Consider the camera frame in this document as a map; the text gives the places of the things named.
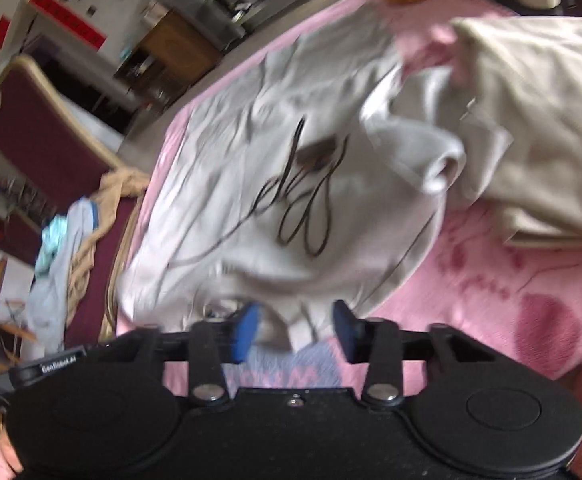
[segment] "red sign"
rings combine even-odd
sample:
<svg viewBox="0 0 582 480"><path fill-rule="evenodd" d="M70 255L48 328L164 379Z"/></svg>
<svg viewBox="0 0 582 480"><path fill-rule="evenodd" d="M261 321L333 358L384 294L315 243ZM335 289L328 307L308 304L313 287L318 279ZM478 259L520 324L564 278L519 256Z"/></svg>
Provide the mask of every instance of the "red sign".
<svg viewBox="0 0 582 480"><path fill-rule="evenodd" d="M2 17L0 18L0 50L4 46L4 39L7 37L9 25L10 19L2 14Z"/></svg>
<svg viewBox="0 0 582 480"><path fill-rule="evenodd" d="M91 27L72 10L63 6L57 0L30 0L31 4L56 22L62 23L77 37L91 46L99 49L106 41L106 36L96 28Z"/></svg>

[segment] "wooden cabinet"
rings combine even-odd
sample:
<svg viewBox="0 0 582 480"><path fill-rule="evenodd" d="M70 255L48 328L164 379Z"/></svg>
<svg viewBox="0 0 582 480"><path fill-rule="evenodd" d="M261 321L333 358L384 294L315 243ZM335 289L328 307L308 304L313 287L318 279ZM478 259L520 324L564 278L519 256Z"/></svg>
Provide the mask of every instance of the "wooden cabinet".
<svg viewBox="0 0 582 480"><path fill-rule="evenodd" d="M170 10L135 47L116 77L139 96L167 107L221 59L213 44Z"/></svg>

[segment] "light blue clothing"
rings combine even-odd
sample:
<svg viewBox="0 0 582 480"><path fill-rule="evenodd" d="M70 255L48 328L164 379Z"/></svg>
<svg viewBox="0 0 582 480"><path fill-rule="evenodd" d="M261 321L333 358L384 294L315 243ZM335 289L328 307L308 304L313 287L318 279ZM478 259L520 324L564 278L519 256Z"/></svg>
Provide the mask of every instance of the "light blue clothing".
<svg viewBox="0 0 582 480"><path fill-rule="evenodd" d="M52 354L64 348L66 325L66 294L71 260L82 241L93 232L93 206L82 198L75 202L66 215L66 235L51 263L49 272L40 276L31 287L26 300L28 327Z"/></svg>
<svg viewBox="0 0 582 480"><path fill-rule="evenodd" d="M66 216L58 215L42 230L42 247L36 260L36 278L49 273L51 263L66 236Z"/></svg>

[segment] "maroon chair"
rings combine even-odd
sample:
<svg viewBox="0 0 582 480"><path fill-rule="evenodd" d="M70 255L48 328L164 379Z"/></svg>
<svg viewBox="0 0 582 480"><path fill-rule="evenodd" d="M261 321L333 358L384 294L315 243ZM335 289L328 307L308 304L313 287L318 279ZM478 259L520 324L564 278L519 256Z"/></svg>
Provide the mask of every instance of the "maroon chair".
<svg viewBox="0 0 582 480"><path fill-rule="evenodd" d="M124 167L77 121L28 56L15 58L0 75L0 151L62 213L98 190L104 173ZM114 330L114 279L126 258L128 243L122 242L130 239L139 202L120 200L113 228L98 242L87 294L66 330L67 347L95 343Z"/></svg>

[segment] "beige towel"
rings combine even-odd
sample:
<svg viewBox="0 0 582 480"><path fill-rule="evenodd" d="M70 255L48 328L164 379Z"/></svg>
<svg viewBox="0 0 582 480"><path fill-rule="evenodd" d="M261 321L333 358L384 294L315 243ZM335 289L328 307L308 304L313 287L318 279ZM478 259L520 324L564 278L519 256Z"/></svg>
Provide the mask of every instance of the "beige towel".
<svg viewBox="0 0 582 480"><path fill-rule="evenodd" d="M582 18L455 20L476 107L513 143L485 197L508 243L582 246Z"/></svg>
<svg viewBox="0 0 582 480"><path fill-rule="evenodd" d="M140 196L149 185L149 176L132 168L121 168L105 174L100 180L100 190L91 196L98 205L98 228L82 242L73 256L69 272L67 292L67 326L73 320L80 300L88 287L88 277L94 264L98 240L111 229L116 221L117 206L124 196Z"/></svg>

